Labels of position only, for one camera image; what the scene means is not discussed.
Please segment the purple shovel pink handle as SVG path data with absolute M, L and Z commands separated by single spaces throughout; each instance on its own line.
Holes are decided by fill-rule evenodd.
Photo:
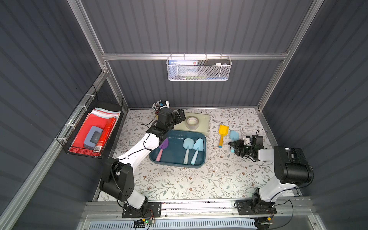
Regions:
M 155 159 L 155 161 L 159 162 L 162 158 L 162 154 L 163 154 L 163 151 L 168 147 L 169 145 L 169 140 L 168 139 L 165 139 L 162 144 L 159 146 L 160 148 L 160 151 Z

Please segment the yellow toy shovel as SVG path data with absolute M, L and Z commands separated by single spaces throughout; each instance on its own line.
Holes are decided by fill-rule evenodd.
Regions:
M 224 140 L 224 137 L 228 135 L 229 127 L 225 126 L 225 125 L 220 125 L 218 131 L 219 131 L 218 133 L 220 134 L 220 140 L 219 140 L 218 147 L 222 148 L 223 147 L 223 140 Z

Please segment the teal plastic storage tray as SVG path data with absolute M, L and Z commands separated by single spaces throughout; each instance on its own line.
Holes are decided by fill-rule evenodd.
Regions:
M 203 149 L 196 153 L 196 149 L 190 149 L 188 152 L 188 163 L 185 164 L 186 147 L 184 147 L 185 139 L 192 139 L 196 142 L 199 139 L 203 140 Z M 163 150 L 159 161 L 156 161 L 160 153 L 160 148 L 157 147 L 149 154 L 149 159 L 161 165 L 200 168 L 206 161 L 207 140 L 205 135 L 198 132 L 172 130 L 168 134 L 168 147 Z

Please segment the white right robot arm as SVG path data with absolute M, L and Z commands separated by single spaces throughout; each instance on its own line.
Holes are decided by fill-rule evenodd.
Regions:
M 302 149 L 274 146 L 267 149 L 261 136 L 247 136 L 250 140 L 235 140 L 229 143 L 234 153 L 253 162 L 272 162 L 274 176 L 265 185 L 256 189 L 248 206 L 258 212 L 270 209 L 277 198 L 286 191 L 303 184 L 311 184 L 314 179 L 312 166 L 306 160 Z

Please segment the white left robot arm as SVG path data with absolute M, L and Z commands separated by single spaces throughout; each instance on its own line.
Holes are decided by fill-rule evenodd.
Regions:
M 142 208 L 146 203 L 146 197 L 135 190 L 134 172 L 144 158 L 167 139 L 174 126 L 185 120 L 184 110 L 161 108 L 158 120 L 148 128 L 140 141 L 119 157 L 106 160 L 100 190 L 135 209 Z

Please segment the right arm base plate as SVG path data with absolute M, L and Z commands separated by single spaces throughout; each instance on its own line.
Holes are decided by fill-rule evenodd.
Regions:
M 277 214 L 274 203 L 260 201 L 253 201 L 250 199 L 236 200 L 234 207 L 237 209 L 239 215 L 271 215 Z

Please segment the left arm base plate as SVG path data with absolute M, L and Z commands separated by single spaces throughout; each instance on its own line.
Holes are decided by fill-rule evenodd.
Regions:
M 124 205 L 122 218 L 150 218 L 161 216 L 162 202 L 145 202 L 141 208 L 136 209 L 132 206 Z

